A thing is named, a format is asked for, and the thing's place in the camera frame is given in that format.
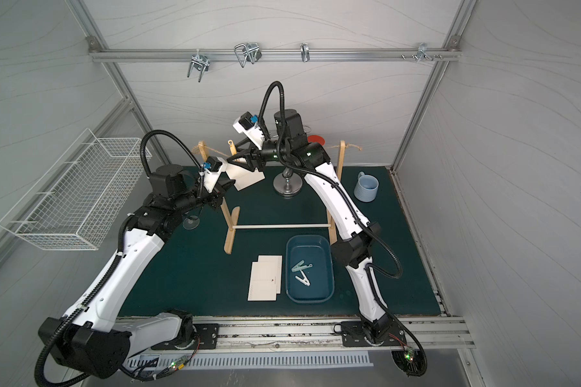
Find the white postcard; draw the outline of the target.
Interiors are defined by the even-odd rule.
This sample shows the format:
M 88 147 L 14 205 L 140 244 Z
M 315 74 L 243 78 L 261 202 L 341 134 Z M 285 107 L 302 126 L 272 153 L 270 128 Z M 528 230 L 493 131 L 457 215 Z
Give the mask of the white postcard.
M 253 262 L 250 274 L 249 302 L 274 302 L 277 299 L 274 276 L 268 264 Z
M 249 186 L 257 184 L 258 182 L 265 179 L 265 174 L 258 169 L 250 172 L 247 169 L 244 169 L 235 164 L 230 164 L 227 161 L 224 161 L 224 164 L 226 166 L 225 172 L 229 179 L 235 181 L 234 186 L 237 191 L 246 189 Z
M 269 265 L 270 272 L 274 276 L 276 294 L 280 294 L 282 289 L 282 256 L 261 255 L 258 257 L 258 262 L 264 262 Z

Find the mint green clothespin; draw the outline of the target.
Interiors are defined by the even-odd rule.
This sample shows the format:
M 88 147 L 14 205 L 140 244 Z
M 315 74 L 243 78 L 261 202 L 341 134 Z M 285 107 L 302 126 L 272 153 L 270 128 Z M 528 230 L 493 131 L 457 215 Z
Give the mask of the mint green clothespin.
M 304 271 L 306 269 L 311 269 L 311 267 L 312 267 L 312 264 L 305 264 L 304 261 L 300 261 L 291 268 L 291 271 L 293 273 L 297 273 L 297 272 Z

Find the white clothespin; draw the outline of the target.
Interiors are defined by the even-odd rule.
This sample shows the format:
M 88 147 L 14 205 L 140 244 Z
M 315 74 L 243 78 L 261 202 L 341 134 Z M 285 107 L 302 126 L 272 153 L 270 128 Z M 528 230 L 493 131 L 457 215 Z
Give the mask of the white clothespin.
M 296 276 L 295 279 L 305 286 L 311 285 L 311 282 L 308 279 L 308 276 L 306 275 L 305 272 L 303 272 L 303 270 L 300 271 L 300 275 Z

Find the wooden clothespin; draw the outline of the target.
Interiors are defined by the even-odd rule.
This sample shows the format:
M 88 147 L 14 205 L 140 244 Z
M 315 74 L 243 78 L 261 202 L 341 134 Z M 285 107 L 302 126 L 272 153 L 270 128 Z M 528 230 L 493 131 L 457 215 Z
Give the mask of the wooden clothespin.
M 232 156 L 235 156 L 237 154 L 237 148 L 236 145 L 234 144 L 234 142 L 232 140 L 228 141 L 229 144 L 229 149 L 230 149 L 230 153 Z

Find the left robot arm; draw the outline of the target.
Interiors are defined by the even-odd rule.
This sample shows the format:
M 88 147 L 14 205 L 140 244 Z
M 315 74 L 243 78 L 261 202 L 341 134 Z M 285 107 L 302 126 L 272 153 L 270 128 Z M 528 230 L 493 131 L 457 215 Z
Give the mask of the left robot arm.
M 118 324 L 116 319 L 132 288 L 148 264 L 182 225 L 190 211 L 222 204 L 232 179 L 223 179 L 227 162 L 208 157 L 198 163 L 193 185 L 184 177 L 188 171 L 178 164 L 164 164 L 152 170 L 148 164 L 147 143 L 156 135 L 170 138 L 194 161 L 195 155 L 177 138 L 163 130 L 154 130 L 140 141 L 140 162 L 151 194 L 143 205 L 129 214 L 119 228 L 117 248 L 90 287 L 59 319 L 48 318 L 38 334 L 44 347 L 36 361 L 34 380 L 39 386 L 51 386 L 45 376 L 45 364 L 52 357 L 59 365 L 79 374 L 63 382 L 76 385 L 94 376 L 105 379 L 124 368 L 124 362 L 159 344 L 188 348 L 199 337 L 191 314 L 171 310 L 139 323 Z

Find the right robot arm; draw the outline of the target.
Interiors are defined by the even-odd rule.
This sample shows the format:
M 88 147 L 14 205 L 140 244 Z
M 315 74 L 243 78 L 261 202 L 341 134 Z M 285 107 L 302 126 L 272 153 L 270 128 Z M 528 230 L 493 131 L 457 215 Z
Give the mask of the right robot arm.
M 272 82 L 257 114 L 246 112 L 233 124 L 245 135 L 230 164 L 253 172 L 269 162 L 278 162 L 298 174 L 316 192 L 336 224 L 340 239 L 331 251 L 350 275 L 358 298 L 364 339 L 373 346 L 384 343 L 393 332 L 401 332 L 414 345 L 403 345 L 395 363 L 407 376 L 421 377 L 428 370 L 428 357 L 421 342 L 388 308 L 382 297 L 377 274 L 399 279 L 400 259 L 379 237 L 379 224 L 369 221 L 346 192 L 328 153 L 312 143 L 303 129 L 299 113 L 285 106 L 282 82 Z

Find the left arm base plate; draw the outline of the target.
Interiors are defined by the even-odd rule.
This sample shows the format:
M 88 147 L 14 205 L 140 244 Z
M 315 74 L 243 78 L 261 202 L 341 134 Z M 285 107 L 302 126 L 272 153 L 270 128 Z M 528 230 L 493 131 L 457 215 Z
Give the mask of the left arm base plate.
M 217 323 L 197 323 L 182 327 L 178 337 L 152 346 L 156 351 L 215 349 L 219 334 Z

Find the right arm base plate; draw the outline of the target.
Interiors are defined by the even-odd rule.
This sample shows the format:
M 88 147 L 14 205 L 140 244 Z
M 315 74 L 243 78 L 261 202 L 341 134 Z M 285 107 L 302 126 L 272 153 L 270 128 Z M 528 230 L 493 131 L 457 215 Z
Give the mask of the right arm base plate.
M 343 321 L 334 326 L 333 332 L 340 335 L 345 348 L 403 347 L 408 344 L 404 330 L 394 322 Z

